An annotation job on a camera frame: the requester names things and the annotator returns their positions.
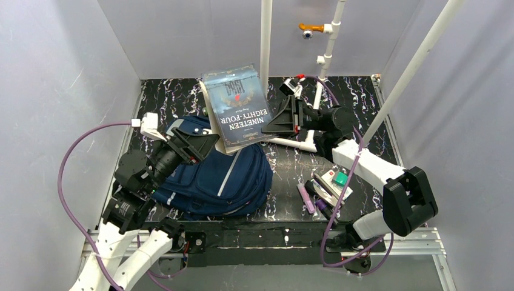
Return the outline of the navy blue student backpack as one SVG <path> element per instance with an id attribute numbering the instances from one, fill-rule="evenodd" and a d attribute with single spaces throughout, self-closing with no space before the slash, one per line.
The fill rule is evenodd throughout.
<path id="1" fill-rule="evenodd" d="M 267 200 L 273 171 L 263 149 L 252 144 L 233 155 L 212 150 L 203 162 L 181 164 L 153 198 L 184 219 L 246 216 Z"/>

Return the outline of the Nineteen Eighty-Four blue book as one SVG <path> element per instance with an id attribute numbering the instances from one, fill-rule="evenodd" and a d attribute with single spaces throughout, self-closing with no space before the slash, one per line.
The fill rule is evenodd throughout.
<path id="1" fill-rule="evenodd" d="M 205 72 L 199 84 L 210 128 L 220 136 L 217 151 L 232 155 L 276 137 L 262 132 L 272 120 L 272 112 L 253 63 Z"/>

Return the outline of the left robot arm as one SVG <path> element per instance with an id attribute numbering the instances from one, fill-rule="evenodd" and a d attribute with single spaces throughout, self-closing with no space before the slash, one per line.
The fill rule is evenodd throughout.
<path id="1" fill-rule="evenodd" d="M 158 187 L 178 166 L 203 162 L 219 135 L 189 134 L 177 127 L 169 135 L 154 131 L 148 135 L 155 140 L 150 156 L 130 150 L 120 157 L 114 174 L 118 189 L 102 214 L 97 237 L 93 239 L 69 214 L 92 247 L 72 290 L 132 290 L 184 230 L 182 224 L 165 218 L 141 246 L 125 254 L 156 204 L 152 196 Z"/>

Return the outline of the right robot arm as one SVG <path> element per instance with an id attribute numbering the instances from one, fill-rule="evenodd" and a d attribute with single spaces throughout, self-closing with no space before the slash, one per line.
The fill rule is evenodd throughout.
<path id="1" fill-rule="evenodd" d="M 382 195 L 382 209 L 366 214 L 345 227 L 346 240 L 361 243 L 386 233 L 405 237 L 435 217 L 439 208 L 429 179 L 422 169 L 405 169 L 370 153 L 352 137 L 358 134 L 345 107 L 313 109 L 288 96 L 263 133 L 295 136 L 301 129 L 319 130 L 314 138 L 319 156 L 349 167 Z"/>

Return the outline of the white eraser box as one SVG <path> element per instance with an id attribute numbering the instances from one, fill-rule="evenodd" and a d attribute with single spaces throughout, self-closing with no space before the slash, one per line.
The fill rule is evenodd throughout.
<path id="1" fill-rule="evenodd" d="M 338 171 L 329 170 L 325 174 L 322 175 L 323 180 L 327 182 L 332 182 L 334 177 L 338 176 Z"/>

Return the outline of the transparent pencil case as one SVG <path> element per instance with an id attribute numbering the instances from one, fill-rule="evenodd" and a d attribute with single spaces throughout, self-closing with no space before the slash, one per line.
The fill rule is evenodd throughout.
<path id="1" fill-rule="evenodd" d="M 332 182 L 327 182 L 327 181 L 323 180 L 322 175 L 320 175 L 319 173 L 316 173 L 316 172 L 313 173 L 312 177 L 313 177 L 313 179 L 311 181 L 313 181 L 316 186 L 321 188 L 323 191 L 325 191 L 330 196 L 334 197 L 334 200 L 337 200 L 337 202 L 338 202 L 338 199 L 343 190 L 343 187 L 338 186 Z"/>

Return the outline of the green pencil sharpener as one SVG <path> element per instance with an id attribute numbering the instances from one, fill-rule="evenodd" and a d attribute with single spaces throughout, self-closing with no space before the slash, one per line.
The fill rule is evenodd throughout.
<path id="1" fill-rule="evenodd" d="M 344 187 L 348 181 L 348 176 L 345 173 L 338 172 L 338 176 L 333 178 L 332 183 Z"/>

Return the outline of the pink highlighter pen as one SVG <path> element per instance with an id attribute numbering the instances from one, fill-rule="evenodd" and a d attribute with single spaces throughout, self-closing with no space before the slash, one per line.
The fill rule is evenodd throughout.
<path id="1" fill-rule="evenodd" d="M 298 192 L 302 198 L 302 201 L 306 207 L 306 210 L 309 214 L 314 214 L 316 212 L 316 208 L 314 204 L 312 203 L 312 200 L 310 199 L 310 195 L 307 192 L 304 184 L 298 184 L 297 185 Z"/>

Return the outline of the orange tap on pipe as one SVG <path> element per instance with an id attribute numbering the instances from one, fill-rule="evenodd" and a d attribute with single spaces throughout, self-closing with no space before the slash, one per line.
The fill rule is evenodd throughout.
<path id="1" fill-rule="evenodd" d="M 299 23 L 299 29 L 302 31 L 304 39 L 312 39 L 315 33 L 324 33 L 324 25 L 307 25 Z"/>

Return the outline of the black marker pen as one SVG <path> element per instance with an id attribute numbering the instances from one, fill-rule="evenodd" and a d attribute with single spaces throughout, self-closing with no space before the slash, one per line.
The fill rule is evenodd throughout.
<path id="1" fill-rule="evenodd" d="M 333 206 L 336 204 L 337 200 L 334 200 L 334 197 L 316 186 L 311 180 L 307 181 L 304 186 L 307 193 L 315 199 L 315 205 L 319 211 L 329 221 L 333 215 Z"/>

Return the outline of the white PVC pipe frame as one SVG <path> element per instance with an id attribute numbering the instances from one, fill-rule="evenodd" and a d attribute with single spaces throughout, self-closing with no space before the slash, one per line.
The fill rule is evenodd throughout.
<path id="1" fill-rule="evenodd" d="M 392 63 L 392 55 L 401 40 L 400 36 L 390 36 L 384 31 L 389 22 L 400 20 L 401 7 L 393 1 L 370 1 L 376 7 L 377 17 L 367 22 L 359 15 L 357 1 L 338 1 L 332 22 L 324 24 L 327 45 L 323 55 L 316 58 L 319 66 L 317 74 L 311 78 L 316 82 L 313 108 L 317 110 L 322 91 L 328 91 L 327 74 L 335 76 L 371 76 L 377 79 Z M 433 25 L 421 41 L 416 52 L 406 65 L 397 82 L 387 95 L 384 109 L 372 122 L 365 133 L 364 141 L 369 142 L 379 125 L 386 119 L 395 102 L 422 66 L 438 39 L 444 33 L 463 1 L 447 1 Z"/>

